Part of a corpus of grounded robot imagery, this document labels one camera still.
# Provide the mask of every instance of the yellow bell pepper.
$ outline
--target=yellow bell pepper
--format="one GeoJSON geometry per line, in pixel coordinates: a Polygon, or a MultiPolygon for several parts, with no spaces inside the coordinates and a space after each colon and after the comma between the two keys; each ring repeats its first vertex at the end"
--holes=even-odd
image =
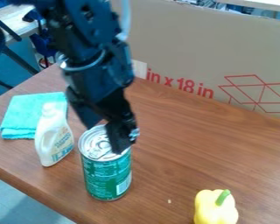
{"type": "Polygon", "coordinates": [[[195,224],[235,224],[239,214],[229,190],[203,190],[195,198],[195,224]]]}

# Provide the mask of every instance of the cardboard box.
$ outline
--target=cardboard box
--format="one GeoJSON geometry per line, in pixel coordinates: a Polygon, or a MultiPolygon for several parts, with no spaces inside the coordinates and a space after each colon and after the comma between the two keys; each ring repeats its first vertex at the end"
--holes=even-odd
{"type": "Polygon", "coordinates": [[[131,0],[136,74],[280,118],[280,21],[131,0]]]}

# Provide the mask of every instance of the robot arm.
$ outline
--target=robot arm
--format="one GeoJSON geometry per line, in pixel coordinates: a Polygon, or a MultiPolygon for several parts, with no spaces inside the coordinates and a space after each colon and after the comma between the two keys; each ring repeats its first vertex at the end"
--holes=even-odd
{"type": "Polygon", "coordinates": [[[68,84],[66,95],[87,128],[89,110],[108,121],[114,153],[131,146],[139,135],[123,90],[134,74],[129,46],[123,41],[118,16],[109,0],[9,0],[33,4],[46,19],[60,51],[58,62],[68,84]]]}

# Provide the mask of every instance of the pepper stem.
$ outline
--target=pepper stem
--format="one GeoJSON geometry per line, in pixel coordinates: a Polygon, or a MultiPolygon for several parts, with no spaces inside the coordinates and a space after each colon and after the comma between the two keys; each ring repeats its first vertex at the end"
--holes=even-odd
{"type": "Polygon", "coordinates": [[[215,204],[217,206],[221,206],[225,200],[225,198],[230,194],[229,190],[224,190],[221,195],[218,197],[218,199],[216,200],[215,204]]]}

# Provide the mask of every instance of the red line drawing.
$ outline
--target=red line drawing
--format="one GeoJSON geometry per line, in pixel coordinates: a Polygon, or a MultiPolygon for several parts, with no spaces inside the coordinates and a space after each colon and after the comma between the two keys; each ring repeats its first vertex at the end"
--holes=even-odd
{"type": "Polygon", "coordinates": [[[280,115],[280,82],[266,83],[256,74],[227,75],[230,83],[218,87],[227,94],[228,104],[254,105],[251,110],[280,115]]]}

